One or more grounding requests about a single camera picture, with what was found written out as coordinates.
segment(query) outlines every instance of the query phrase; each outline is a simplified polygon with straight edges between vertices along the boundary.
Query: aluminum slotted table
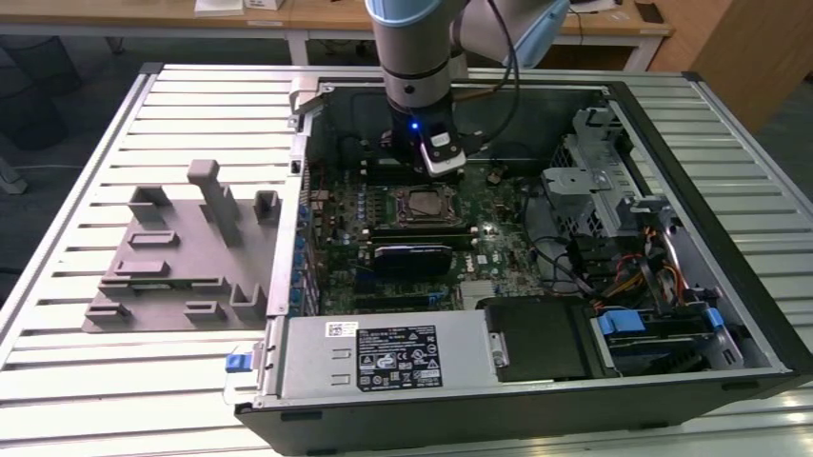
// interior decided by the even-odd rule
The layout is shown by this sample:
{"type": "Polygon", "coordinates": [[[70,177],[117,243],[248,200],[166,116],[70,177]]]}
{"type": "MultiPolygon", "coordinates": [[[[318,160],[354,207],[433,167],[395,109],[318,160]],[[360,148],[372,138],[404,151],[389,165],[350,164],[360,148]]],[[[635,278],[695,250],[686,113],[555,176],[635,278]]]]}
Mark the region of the aluminum slotted table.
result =
{"type": "MultiPolygon", "coordinates": [[[[284,198],[288,160],[302,145],[286,122],[290,90],[313,75],[376,77],[377,70],[144,68],[0,313],[3,456],[274,455],[222,396],[222,357],[257,341],[261,330],[85,334],[79,327],[132,217],[124,203],[133,187],[160,184],[170,197],[190,195],[185,167],[192,159],[214,159],[236,197],[274,189],[284,198]]],[[[469,76],[497,73],[471,70],[469,76]]],[[[531,71],[524,78],[625,82],[811,346],[813,208],[704,84],[652,73],[531,71]]],[[[234,387],[248,399],[240,387],[253,378],[245,374],[234,387]]],[[[375,455],[576,455],[588,449],[607,456],[800,456],[813,453],[811,425],[813,395],[799,388],[679,427],[375,455]]]]}

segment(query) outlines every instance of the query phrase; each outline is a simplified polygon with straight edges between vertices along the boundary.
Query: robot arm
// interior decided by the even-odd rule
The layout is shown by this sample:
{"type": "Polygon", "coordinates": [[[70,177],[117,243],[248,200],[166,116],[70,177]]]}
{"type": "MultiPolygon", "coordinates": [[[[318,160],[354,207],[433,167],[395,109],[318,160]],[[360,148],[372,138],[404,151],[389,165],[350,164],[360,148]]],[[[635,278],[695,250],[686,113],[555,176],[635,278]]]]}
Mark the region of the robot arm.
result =
{"type": "MultiPolygon", "coordinates": [[[[568,0],[495,0],[516,60],[532,67],[552,44],[568,0]]],[[[415,167],[440,176],[465,163],[452,119],[452,42],[463,50],[511,63],[511,53],[487,0],[365,0],[387,100],[392,148],[419,156],[415,167]]]]}

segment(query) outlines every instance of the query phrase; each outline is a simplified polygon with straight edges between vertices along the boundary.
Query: power supply label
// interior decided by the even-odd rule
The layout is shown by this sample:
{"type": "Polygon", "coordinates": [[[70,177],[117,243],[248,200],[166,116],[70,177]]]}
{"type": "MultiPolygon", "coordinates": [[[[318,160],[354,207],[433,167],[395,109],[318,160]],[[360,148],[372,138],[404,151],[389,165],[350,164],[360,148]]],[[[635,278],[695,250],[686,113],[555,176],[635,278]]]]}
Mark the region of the power supply label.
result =
{"type": "Polygon", "coordinates": [[[354,349],[361,392],[443,386],[433,326],[360,328],[354,349]]]}

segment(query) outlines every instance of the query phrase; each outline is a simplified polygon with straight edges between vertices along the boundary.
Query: cpu socket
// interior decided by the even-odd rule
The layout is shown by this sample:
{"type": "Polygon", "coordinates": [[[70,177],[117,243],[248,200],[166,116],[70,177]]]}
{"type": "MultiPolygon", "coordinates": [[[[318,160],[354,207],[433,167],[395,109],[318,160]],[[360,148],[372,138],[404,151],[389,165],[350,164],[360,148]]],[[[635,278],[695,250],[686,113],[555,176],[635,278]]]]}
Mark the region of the cpu socket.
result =
{"type": "Polygon", "coordinates": [[[395,225],[403,228],[457,225],[460,219],[455,212],[455,195],[455,191],[445,186],[395,189],[395,225]]]}

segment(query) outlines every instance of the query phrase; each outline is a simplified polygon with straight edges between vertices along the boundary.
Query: white table leg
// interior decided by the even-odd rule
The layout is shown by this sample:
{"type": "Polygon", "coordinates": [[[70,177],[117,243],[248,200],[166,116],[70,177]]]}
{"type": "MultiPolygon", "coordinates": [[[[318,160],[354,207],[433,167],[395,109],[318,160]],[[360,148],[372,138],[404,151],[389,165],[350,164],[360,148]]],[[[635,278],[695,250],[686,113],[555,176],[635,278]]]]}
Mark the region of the white table leg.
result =
{"type": "Polygon", "coordinates": [[[644,36],[640,38],[640,43],[632,49],[629,58],[625,61],[624,71],[646,71],[648,69],[648,64],[655,56],[655,52],[658,52],[662,41],[662,36],[644,36]]]}
{"type": "Polygon", "coordinates": [[[305,66],[306,63],[306,30],[288,30],[284,34],[290,52],[290,64],[305,66]]]}
{"type": "Polygon", "coordinates": [[[468,64],[464,53],[448,61],[448,69],[452,79],[468,79],[468,64]]]}

